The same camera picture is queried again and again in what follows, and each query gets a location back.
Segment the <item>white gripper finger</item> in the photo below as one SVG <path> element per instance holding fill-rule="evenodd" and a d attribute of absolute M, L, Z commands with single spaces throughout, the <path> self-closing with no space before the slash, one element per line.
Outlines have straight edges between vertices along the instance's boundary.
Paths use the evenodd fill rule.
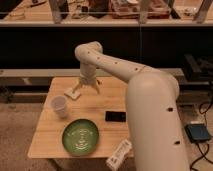
<path fill-rule="evenodd" d="M 98 87 L 97 84 L 94 84 L 94 85 L 93 85 L 93 88 L 96 90 L 96 92 L 97 92 L 98 94 L 100 94 L 100 89 L 99 89 L 99 87 Z"/>
<path fill-rule="evenodd" d="M 73 88 L 73 91 L 72 91 L 72 92 L 75 93 L 76 91 L 78 91 L 79 89 L 81 89 L 82 86 L 83 86 L 83 85 L 82 85 L 81 83 L 76 84 L 75 87 Z"/>

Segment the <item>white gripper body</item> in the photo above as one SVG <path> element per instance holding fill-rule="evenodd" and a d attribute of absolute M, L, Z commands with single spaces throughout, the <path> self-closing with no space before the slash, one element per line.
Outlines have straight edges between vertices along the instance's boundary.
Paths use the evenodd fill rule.
<path fill-rule="evenodd" d="M 93 65 L 81 63 L 79 82 L 82 85 L 95 85 L 96 84 L 96 67 Z"/>

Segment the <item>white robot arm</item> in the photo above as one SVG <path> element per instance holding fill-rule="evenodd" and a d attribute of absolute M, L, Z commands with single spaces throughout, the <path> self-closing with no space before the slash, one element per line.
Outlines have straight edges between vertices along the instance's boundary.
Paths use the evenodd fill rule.
<path fill-rule="evenodd" d="M 105 55 L 97 41 L 77 46 L 75 57 L 82 84 L 95 84 L 98 68 L 127 83 L 125 108 L 137 171 L 190 171 L 173 75 Z"/>

